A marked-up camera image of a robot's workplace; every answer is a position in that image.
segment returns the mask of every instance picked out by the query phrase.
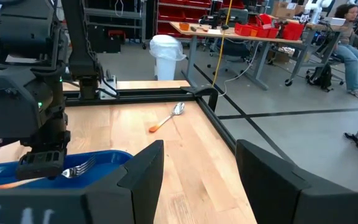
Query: gray floor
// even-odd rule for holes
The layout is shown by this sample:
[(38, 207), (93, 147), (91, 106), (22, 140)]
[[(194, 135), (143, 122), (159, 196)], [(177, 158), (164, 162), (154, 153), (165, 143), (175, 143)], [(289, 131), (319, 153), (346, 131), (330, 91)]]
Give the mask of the gray floor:
[[(154, 79), (154, 58), (140, 45), (123, 45), (120, 54), (99, 54), (99, 60), (118, 80)], [(196, 64), (213, 78), (213, 70), (206, 65), (215, 64), (217, 60), (217, 57), (210, 57), (199, 49)], [(186, 68), (186, 63), (186, 60), (177, 63), (175, 79), (183, 79), (180, 70)], [(345, 86), (339, 86), (338, 82), (334, 82), (334, 91), (329, 93), (306, 85), (301, 77), (296, 77), (292, 86), (285, 86), (284, 80), (290, 76), (288, 71), (294, 65), (290, 62), (264, 67), (263, 79), (270, 86), (269, 91), (263, 91), (245, 77), (240, 77), (227, 83), (227, 95), (247, 114), (358, 108), (358, 99), (346, 94)], [(245, 67), (245, 63), (234, 65), (238, 71)], [(299, 75), (305, 76), (305, 72), (302, 70)], [(340, 72), (334, 73), (343, 77)], [(232, 73), (221, 73), (217, 84), (224, 89), (223, 81), (233, 76)], [(198, 85), (209, 85), (199, 73), (194, 79)], [(216, 113), (239, 114), (223, 97), (218, 101)], [(267, 116), (252, 118), (252, 121), (300, 167), (358, 190), (358, 150), (342, 135), (343, 132), (355, 133), (358, 130), (358, 111)], [(247, 120), (225, 119), (223, 123), (236, 139), (246, 139), (277, 154), (272, 144)]]

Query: black metal frame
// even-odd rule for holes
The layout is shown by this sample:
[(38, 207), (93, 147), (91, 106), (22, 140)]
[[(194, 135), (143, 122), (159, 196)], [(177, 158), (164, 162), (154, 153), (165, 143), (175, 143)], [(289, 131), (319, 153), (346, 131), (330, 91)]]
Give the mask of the black metal frame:
[[(148, 88), (118, 90), (120, 97), (113, 100), (82, 100), (80, 91), (64, 91), (66, 106), (99, 106), (99, 105), (120, 105), (129, 103), (163, 103), (173, 101), (196, 101), (203, 110), (211, 124), (223, 138), (231, 152), (234, 154), (236, 140), (215, 115), (216, 103), (218, 102), (218, 91), (214, 88)], [(203, 96), (208, 96), (208, 103)]]

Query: yellow cable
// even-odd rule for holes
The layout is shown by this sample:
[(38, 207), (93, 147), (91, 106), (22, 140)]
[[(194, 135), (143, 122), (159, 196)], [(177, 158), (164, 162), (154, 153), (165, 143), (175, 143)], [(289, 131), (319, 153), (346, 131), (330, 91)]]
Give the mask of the yellow cable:
[[(231, 3), (233, 2), (233, 0), (230, 0), (230, 4), (229, 4), (229, 10), (227, 10), (227, 17), (226, 17), (226, 25), (229, 22), (229, 18), (230, 18), (230, 10), (231, 10)], [(224, 35), (226, 33), (226, 30), (223, 31), (222, 34), (222, 43), (221, 43), (221, 51), (219, 53), (219, 60), (218, 60), (218, 65), (216, 66), (216, 70), (215, 70), (215, 77), (214, 77), (214, 81), (212, 82), (212, 86), (215, 87), (215, 82), (216, 82), (216, 78), (218, 77), (218, 70), (219, 70), (219, 66), (221, 64), (221, 59), (222, 59), (222, 53), (223, 53), (223, 42), (224, 42)]]

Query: white trash can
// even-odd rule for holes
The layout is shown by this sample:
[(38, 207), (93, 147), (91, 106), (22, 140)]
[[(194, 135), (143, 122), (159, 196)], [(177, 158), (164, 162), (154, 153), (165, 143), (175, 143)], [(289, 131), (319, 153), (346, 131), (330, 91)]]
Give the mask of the white trash can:
[(181, 43), (169, 35), (155, 35), (150, 41), (150, 54), (155, 57), (154, 75), (158, 80), (173, 80), (177, 61), (186, 58)]

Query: woman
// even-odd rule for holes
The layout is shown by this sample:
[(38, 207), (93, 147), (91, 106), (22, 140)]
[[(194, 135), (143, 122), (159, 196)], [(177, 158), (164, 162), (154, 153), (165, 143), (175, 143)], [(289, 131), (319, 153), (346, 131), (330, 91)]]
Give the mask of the woman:
[(358, 50), (349, 45), (350, 39), (356, 37), (353, 21), (357, 15), (358, 6), (355, 4), (343, 4), (336, 9), (335, 17), (345, 19), (343, 26), (346, 26), (347, 30), (341, 33), (335, 54), (342, 56), (345, 61), (347, 92), (358, 98)]

